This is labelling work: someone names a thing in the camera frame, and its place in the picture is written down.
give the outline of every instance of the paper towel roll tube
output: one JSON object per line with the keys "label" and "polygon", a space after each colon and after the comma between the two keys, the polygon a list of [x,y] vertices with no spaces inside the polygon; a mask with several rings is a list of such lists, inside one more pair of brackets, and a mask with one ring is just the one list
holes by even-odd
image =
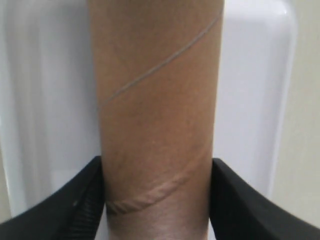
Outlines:
{"label": "paper towel roll tube", "polygon": [[109,237],[205,239],[223,0],[88,0]]}

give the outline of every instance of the white plastic object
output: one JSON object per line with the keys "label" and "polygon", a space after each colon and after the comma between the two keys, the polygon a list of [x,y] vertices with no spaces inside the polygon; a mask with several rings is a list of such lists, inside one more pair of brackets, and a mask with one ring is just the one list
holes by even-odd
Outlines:
{"label": "white plastic object", "polygon": [[[226,0],[214,156],[266,196],[296,34],[286,0]],[[94,82],[85,0],[0,0],[0,142],[13,216],[100,154]]]}

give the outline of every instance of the cardboard tube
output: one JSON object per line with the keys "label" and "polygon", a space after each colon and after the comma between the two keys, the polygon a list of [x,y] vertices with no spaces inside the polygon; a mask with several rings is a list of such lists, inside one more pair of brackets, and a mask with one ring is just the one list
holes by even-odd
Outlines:
{"label": "cardboard tube", "polygon": [[223,0],[88,0],[111,240],[204,240]]}

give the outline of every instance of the brown cardboard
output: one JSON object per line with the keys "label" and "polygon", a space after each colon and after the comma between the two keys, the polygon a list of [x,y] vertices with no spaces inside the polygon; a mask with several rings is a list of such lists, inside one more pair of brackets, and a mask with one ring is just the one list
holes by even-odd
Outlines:
{"label": "brown cardboard", "polygon": [[[207,236],[223,5],[223,0],[88,0],[107,203],[130,202],[185,176],[152,204],[110,211],[111,240]],[[191,47],[110,100],[215,19]],[[192,171],[186,177],[187,168]]]}

